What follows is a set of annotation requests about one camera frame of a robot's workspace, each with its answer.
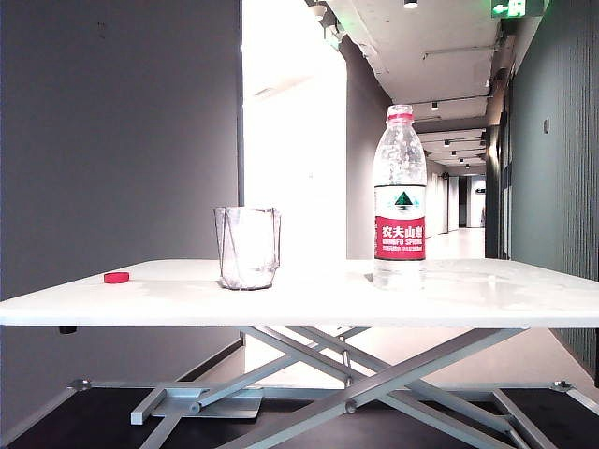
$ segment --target light floor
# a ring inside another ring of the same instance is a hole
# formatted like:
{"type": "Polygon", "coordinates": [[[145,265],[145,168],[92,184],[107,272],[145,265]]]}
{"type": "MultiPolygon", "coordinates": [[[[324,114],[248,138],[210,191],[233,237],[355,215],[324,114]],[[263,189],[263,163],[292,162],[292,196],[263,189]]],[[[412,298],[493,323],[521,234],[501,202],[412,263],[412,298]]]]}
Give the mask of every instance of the light floor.
{"type": "MultiPolygon", "coordinates": [[[[484,229],[460,229],[427,240],[429,258],[478,258],[484,256],[484,229]]],[[[393,364],[416,355],[468,329],[391,329],[373,328],[349,342],[393,364]]],[[[244,354],[237,354],[227,364],[239,367],[245,358],[245,370],[254,369],[280,356],[250,337],[244,354]]],[[[217,367],[210,378],[223,381],[231,369],[217,367]]],[[[456,383],[550,383],[567,380],[583,394],[599,401],[599,390],[591,377],[546,329],[530,329],[476,355],[472,355],[426,378],[433,384],[456,383]]],[[[284,369],[262,384],[339,388],[342,384],[302,363],[284,369]]]]}

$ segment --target plastic bottle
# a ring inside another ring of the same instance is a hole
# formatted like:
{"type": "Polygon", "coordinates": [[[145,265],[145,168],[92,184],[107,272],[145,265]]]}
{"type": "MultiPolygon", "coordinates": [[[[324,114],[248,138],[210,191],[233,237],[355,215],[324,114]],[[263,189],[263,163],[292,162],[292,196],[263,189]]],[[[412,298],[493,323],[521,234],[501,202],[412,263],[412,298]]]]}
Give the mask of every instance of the plastic bottle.
{"type": "Polygon", "coordinates": [[[420,288],[426,251],[427,165],[412,127],[412,107],[394,105],[373,164],[373,283],[384,289],[420,288]]]}

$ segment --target green exit sign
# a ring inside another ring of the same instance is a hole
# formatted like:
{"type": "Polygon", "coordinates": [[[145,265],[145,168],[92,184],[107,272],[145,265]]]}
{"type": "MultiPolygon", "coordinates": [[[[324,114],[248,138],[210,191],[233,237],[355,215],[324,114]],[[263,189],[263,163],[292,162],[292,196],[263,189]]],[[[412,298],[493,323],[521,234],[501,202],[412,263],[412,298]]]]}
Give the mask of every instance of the green exit sign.
{"type": "Polygon", "coordinates": [[[544,0],[492,0],[490,16],[516,19],[524,16],[542,16],[544,12],[544,0]]]}

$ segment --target bottle label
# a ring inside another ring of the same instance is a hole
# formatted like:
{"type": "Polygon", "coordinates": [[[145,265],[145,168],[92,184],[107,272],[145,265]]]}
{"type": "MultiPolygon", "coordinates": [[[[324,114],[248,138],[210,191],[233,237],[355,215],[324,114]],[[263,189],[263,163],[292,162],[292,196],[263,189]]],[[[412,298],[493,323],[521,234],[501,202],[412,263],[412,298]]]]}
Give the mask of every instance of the bottle label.
{"type": "Polygon", "coordinates": [[[374,258],[423,260],[426,187],[383,185],[374,187],[374,258]]]}

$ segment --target table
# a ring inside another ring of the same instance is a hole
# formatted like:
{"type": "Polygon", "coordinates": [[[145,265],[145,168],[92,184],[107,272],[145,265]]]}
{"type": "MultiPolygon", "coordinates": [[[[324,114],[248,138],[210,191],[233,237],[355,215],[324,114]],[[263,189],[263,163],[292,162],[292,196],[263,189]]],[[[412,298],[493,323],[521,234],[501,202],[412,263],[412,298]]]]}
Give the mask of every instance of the table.
{"type": "Polygon", "coordinates": [[[102,276],[96,275],[4,301],[0,303],[0,324],[234,326],[286,354],[225,384],[156,385],[131,413],[132,424],[143,423],[165,400],[181,404],[185,399],[184,407],[164,414],[165,419],[143,449],[160,447],[180,419],[202,414],[211,404],[222,404],[229,398],[259,400],[260,394],[247,387],[297,361],[344,381],[345,388],[221,448],[272,447],[378,399],[473,447],[553,449],[555,446],[514,404],[499,398],[499,393],[495,396],[506,416],[486,412],[463,395],[421,379],[530,327],[599,327],[599,282],[513,261],[426,261],[423,288],[408,292],[374,288],[368,261],[348,261],[330,272],[281,269],[271,289],[253,292],[222,289],[216,282],[216,261],[161,260],[122,269],[131,273],[130,282],[104,284],[102,276]],[[318,329],[330,325],[349,329],[336,336],[318,329]],[[273,326],[284,326],[310,342],[293,339],[273,326]],[[373,326],[458,326],[473,330],[390,366],[347,342],[373,326]],[[321,354],[326,348],[341,354],[343,363],[321,354]],[[352,368],[352,363],[374,375],[365,376],[352,368]],[[507,435],[515,446],[434,410],[415,395],[507,435]]]}

